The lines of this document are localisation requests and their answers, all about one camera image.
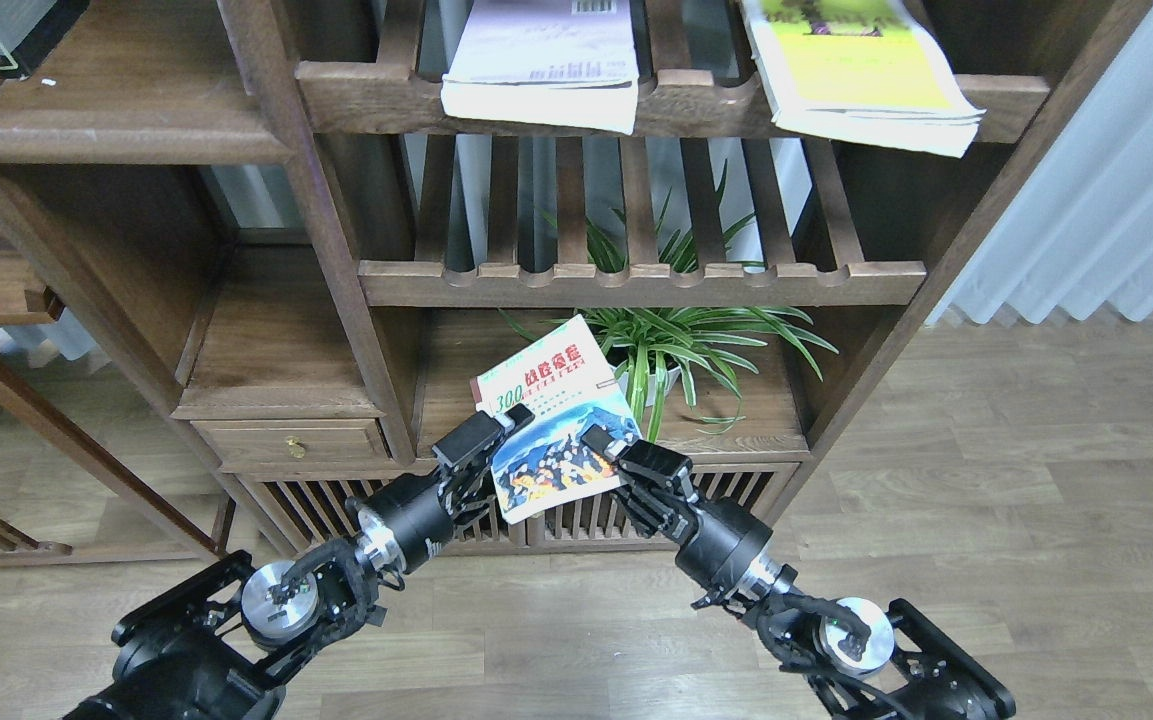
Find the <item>cable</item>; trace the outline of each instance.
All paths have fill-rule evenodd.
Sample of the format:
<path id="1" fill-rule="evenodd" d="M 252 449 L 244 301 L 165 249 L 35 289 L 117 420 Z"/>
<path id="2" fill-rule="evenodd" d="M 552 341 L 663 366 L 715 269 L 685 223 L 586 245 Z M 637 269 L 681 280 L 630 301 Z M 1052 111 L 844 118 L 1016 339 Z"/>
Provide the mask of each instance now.
<path id="1" fill-rule="evenodd" d="M 890 707 L 892 711 L 895 711 L 897 717 L 904 717 L 905 720 L 919 720 L 918 717 L 913 714 L 913 712 L 910 712 L 909 707 L 900 705 L 900 702 L 896 700 L 895 697 L 890 696 L 889 693 L 884 693 L 883 691 L 881 691 L 881 689 L 877 689 L 871 685 L 869 683 L 864 682 L 864 680 L 852 678 L 851 675 L 846 675 L 844 673 L 829 669 L 829 667 L 815 666 L 811 668 L 801 667 L 800 669 L 800 667 L 791 667 L 787 665 L 782 665 L 781 669 L 786 673 L 804 675 L 806 678 L 827 678 L 841 685 L 847 685 L 849 688 L 854 689 L 854 691 L 873 696 L 874 700 L 882 702 L 883 705 L 887 705 L 887 707 Z"/>

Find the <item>brass knob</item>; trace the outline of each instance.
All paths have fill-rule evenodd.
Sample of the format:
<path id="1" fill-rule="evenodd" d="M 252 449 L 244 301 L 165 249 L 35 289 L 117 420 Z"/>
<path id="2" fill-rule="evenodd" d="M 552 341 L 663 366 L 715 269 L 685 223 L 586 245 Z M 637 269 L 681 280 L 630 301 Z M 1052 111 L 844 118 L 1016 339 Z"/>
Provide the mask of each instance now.
<path id="1" fill-rule="evenodd" d="M 296 457 L 297 460 L 301 460 L 302 457 L 306 457 L 306 447 L 301 445 L 301 438 L 296 436 L 287 437 L 287 455 Z"/>

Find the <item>magazine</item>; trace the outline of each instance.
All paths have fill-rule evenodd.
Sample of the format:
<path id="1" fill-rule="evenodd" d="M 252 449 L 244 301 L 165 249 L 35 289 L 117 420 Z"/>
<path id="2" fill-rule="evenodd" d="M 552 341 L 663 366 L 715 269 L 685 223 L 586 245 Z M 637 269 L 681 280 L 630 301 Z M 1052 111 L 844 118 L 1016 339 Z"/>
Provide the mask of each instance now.
<path id="1" fill-rule="evenodd" d="M 536 417 L 492 459 L 500 513 L 508 524 L 564 502 L 620 487 L 620 474 L 581 434 L 603 425 L 631 442 L 641 433 L 598 343 L 581 315 L 470 382 L 476 407 L 497 415 L 523 404 Z"/>
<path id="2" fill-rule="evenodd" d="M 960 158 L 982 110 L 900 0 L 741 0 L 773 122 Z"/>
<path id="3" fill-rule="evenodd" d="M 443 76 L 443 111 L 631 133 L 638 78 L 626 0 L 476 0 Z"/>

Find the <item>book cover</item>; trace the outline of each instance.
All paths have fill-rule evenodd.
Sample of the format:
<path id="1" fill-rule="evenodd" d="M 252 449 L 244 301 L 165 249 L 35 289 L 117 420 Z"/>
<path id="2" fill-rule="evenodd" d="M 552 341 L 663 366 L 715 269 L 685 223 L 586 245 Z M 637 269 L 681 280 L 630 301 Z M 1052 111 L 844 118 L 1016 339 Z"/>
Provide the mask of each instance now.
<path id="1" fill-rule="evenodd" d="M 632 132 L 628 0 L 476 0 L 443 76 L 452 117 Z"/>
<path id="2" fill-rule="evenodd" d="M 575 315 L 470 383 L 476 407 L 499 414 L 519 402 L 535 414 L 492 460 L 500 513 L 508 524 L 564 502 L 620 487 L 608 462 L 581 445 L 591 425 L 612 437 L 640 437 L 594 333 Z"/>
<path id="3" fill-rule="evenodd" d="M 980 115 L 899 0 L 743 0 L 777 127 L 962 156 Z"/>

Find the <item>wooden bookshelf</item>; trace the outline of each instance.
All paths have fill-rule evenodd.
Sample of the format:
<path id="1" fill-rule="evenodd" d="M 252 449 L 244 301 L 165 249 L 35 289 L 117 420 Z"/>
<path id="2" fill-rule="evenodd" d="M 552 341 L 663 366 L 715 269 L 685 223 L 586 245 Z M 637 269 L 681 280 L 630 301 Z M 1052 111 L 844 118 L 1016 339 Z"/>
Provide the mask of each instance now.
<path id="1" fill-rule="evenodd" d="M 737 60 L 726 78 L 691 61 L 679 3 L 636 1 L 645 72 L 635 137 L 620 140 L 620 273 L 600 273 L 585 252 L 581 137 L 593 133 L 446 118 L 438 78 L 417 72 L 420 0 L 392 1 L 378 18 L 369 3 L 93 0 L 37 76 L 0 83 L 0 232 L 285 552 L 348 528 L 340 493 L 368 492 L 352 479 L 429 468 L 430 443 L 470 408 L 470 375 L 518 346 L 490 307 L 809 306 L 842 350 L 822 357 L 823 382 L 769 351 L 749 380 L 748 420 L 703 436 L 671 405 L 664 432 L 700 457 L 714 492 L 748 492 L 774 520 L 1152 2 L 907 0 L 987 110 L 978 141 L 950 160 L 805 138 L 814 192 L 791 219 L 768 182 L 768 138 L 786 133 L 769 123 L 734 3 L 724 3 Z M 399 133 L 428 136 L 419 207 Z M 458 133 L 493 136 L 488 258 L 475 267 L 449 257 Z M 549 267 L 507 222 L 521 205 L 518 136 L 558 138 Z M 698 272 L 672 273 L 653 256 L 642 137 L 681 141 Z M 711 137 L 744 138 L 762 273 L 716 242 Z M 188 167 L 239 163 L 282 165 L 308 246 L 246 247 L 224 269 L 236 233 Z M 208 423 L 361 438 L 346 460 L 256 462 L 234 475 L 204 440 Z M 593 502 L 525 528 L 488 522 L 474 538 L 475 552 L 641 547 Z"/>

